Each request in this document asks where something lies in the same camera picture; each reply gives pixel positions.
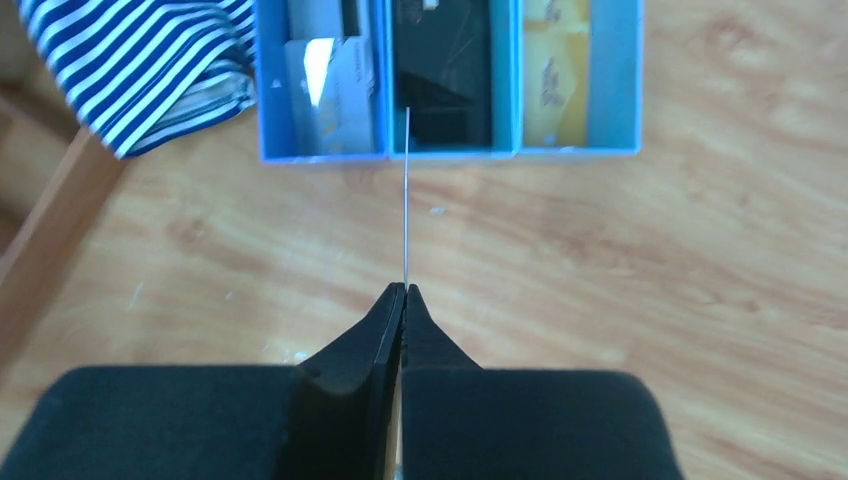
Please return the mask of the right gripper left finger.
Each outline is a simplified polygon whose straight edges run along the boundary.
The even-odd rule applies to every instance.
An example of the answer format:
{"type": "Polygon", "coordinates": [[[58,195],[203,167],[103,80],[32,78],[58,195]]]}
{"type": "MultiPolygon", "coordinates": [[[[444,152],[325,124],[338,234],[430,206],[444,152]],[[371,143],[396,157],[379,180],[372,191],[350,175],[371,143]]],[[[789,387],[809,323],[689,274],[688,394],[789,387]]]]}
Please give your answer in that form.
{"type": "Polygon", "coordinates": [[[298,365],[70,370],[39,398],[5,479],[386,479],[406,290],[298,365]]]}

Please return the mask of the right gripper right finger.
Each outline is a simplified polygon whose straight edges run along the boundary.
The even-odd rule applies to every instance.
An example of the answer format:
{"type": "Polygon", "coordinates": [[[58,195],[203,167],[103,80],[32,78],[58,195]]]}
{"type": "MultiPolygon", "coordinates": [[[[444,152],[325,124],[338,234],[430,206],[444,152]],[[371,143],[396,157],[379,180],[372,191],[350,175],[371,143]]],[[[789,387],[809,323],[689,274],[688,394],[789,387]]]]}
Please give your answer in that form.
{"type": "Polygon", "coordinates": [[[616,370],[486,369],[406,296],[401,366],[407,479],[679,479],[662,411],[616,370]]]}

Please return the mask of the thin card seen edge-on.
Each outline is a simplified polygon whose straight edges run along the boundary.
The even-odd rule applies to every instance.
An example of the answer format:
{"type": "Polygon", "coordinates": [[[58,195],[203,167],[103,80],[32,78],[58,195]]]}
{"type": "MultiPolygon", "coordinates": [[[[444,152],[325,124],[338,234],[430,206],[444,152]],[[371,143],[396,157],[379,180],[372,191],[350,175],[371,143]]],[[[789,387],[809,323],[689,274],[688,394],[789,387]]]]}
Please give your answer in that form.
{"type": "Polygon", "coordinates": [[[404,119],[404,155],[403,155],[403,281],[405,290],[409,290],[409,153],[410,153],[411,108],[405,107],[404,119]]]}

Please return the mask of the blue three-compartment box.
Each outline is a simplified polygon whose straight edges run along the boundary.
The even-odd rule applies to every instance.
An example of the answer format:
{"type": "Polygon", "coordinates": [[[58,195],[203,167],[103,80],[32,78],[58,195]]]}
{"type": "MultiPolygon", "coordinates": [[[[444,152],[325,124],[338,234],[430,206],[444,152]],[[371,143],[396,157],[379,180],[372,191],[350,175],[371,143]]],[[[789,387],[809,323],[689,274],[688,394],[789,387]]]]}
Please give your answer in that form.
{"type": "Polygon", "coordinates": [[[266,164],[630,156],[641,1],[258,1],[266,164]]]}

